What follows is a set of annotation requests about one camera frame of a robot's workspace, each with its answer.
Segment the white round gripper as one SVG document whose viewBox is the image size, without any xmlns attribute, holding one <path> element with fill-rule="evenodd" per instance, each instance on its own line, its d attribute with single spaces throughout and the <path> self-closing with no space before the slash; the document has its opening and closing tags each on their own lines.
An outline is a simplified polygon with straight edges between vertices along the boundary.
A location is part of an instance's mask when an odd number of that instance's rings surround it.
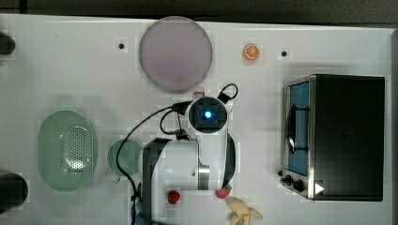
<svg viewBox="0 0 398 225">
<path fill-rule="evenodd" d="M 188 131 L 193 135 L 211 135 L 226 131 L 228 112 L 214 97 L 200 97 L 187 109 Z"/>
</svg>

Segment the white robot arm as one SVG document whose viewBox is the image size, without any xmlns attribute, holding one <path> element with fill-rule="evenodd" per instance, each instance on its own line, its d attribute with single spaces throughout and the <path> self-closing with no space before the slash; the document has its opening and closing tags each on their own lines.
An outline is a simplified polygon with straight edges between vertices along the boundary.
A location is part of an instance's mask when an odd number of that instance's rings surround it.
<svg viewBox="0 0 398 225">
<path fill-rule="evenodd" d="M 235 141 L 228 133 L 233 110 L 225 95 L 176 103 L 173 113 L 188 118 L 177 140 L 156 138 L 143 151 L 144 225 L 166 222 L 171 190 L 220 190 L 236 170 Z"/>
</svg>

